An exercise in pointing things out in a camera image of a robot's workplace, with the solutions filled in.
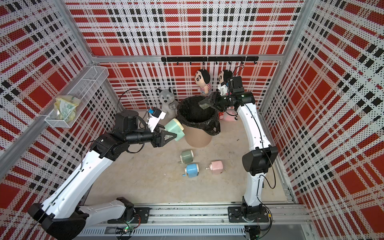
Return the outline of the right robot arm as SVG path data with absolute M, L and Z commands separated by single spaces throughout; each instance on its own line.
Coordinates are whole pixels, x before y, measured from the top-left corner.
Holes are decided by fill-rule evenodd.
M 266 174 L 278 155 L 278 148 L 273 146 L 263 131 L 252 93 L 237 93 L 222 96 L 212 92 L 206 99 L 208 106 L 223 112 L 234 107 L 246 130 L 249 152 L 243 155 L 242 163 L 247 176 L 246 192 L 239 212 L 229 209 L 230 221 L 260 222 L 268 221 L 267 207 L 262 204 L 261 195 Z

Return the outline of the light green pencil sharpener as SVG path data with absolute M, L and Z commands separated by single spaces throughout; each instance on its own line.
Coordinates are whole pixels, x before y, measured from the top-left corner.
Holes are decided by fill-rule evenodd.
M 184 133 L 184 127 L 177 119 L 170 120 L 166 125 L 165 128 L 171 132 L 177 134 L 177 137 L 175 138 L 175 141 L 179 141 L 185 136 Z

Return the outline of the clear sharpener shavings tray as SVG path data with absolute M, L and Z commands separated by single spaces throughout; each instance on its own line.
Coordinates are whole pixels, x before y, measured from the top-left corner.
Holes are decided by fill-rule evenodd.
M 199 101 L 199 106 L 200 106 L 201 109 L 205 110 L 205 109 L 208 109 L 208 108 L 210 108 L 211 106 L 213 106 L 214 103 L 215 103 L 215 102 L 214 102 L 212 99 L 210 99 L 210 98 L 205 98 L 205 99 Z

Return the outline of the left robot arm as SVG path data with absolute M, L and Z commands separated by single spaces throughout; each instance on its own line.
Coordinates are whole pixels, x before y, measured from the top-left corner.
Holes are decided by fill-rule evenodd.
M 79 206 L 79 202 L 101 173 L 121 153 L 128 152 L 131 145 L 151 143 L 158 148 L 185 135 L 184 127 L 177 119 L 172 119 L 165 126 L 160 125 L 159 121 L 164 117 L 165 113 L 158 108 L 149 110 L 147 122 L 133 110 L 117 113 L 113 130 L 92 142 L 81 164 L 43 203 L 32 204 L 29 215 L 57 240 L 72 240 L 84 228 L 104 221 L 121 217 L 133 219 L 134 204 L 124 197 L 88 207 Z

